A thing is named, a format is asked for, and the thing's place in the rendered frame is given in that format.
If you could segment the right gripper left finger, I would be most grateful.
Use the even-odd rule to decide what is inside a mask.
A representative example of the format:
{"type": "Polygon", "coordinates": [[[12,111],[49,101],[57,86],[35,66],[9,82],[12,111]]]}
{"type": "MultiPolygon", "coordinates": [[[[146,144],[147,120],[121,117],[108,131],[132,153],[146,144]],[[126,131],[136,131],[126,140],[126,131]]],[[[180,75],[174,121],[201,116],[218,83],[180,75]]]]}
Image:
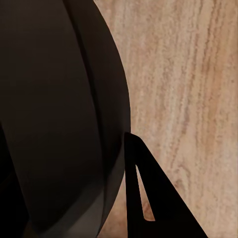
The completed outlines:
{"type": "Polygon", "coordinates": [[[0,238],[22,238],[28,210],[11,155],[0,161],[0,238]]]}

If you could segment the cauldron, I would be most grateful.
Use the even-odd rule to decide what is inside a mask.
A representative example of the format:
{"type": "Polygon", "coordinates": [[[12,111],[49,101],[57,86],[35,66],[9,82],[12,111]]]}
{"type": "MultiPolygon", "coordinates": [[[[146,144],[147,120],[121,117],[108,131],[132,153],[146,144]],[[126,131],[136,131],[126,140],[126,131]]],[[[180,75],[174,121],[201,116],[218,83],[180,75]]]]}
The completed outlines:
{"type": "Polygon", "coordinates": [[[93,0],[0,0],[0,161],[11,155],[22,238],[97,238],[125,172],[125,71],[93,0]]]}

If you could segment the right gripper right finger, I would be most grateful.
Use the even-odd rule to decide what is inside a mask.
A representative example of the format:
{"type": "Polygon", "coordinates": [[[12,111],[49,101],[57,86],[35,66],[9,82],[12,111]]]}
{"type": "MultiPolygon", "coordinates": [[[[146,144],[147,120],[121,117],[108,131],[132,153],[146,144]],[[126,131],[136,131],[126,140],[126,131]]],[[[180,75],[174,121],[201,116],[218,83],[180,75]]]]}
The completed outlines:
{"type": "Polygon", "coordinates": [[[208,238],[144,141],[124,133],[128,238],[208,238]],[[155,221],[143,216],[138,166],[155,221]]]}

